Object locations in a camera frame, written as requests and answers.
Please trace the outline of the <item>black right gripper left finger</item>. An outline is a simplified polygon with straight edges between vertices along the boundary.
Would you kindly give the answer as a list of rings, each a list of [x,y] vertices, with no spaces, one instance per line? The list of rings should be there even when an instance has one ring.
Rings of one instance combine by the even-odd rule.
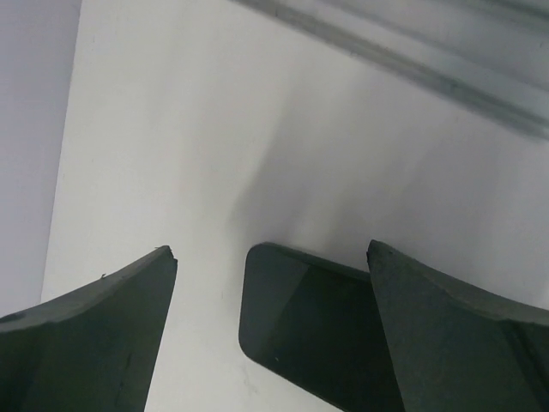
[[[175,286],[169,246],[1,319],[3,411],[143,411]]]

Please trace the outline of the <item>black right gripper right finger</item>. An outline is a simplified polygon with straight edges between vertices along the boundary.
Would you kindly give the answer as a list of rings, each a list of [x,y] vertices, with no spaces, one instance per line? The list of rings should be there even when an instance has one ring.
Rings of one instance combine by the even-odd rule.
[[[373,240],[371,282],[407,411],[546,411],[548,312]]]

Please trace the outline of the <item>black phone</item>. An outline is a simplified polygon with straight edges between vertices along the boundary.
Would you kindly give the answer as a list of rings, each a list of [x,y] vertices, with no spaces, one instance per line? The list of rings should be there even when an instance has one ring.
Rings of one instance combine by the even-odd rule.
[[[343,411],[402,411],[368,272],[261,243],[250,248],[238,343],[255,363]]]

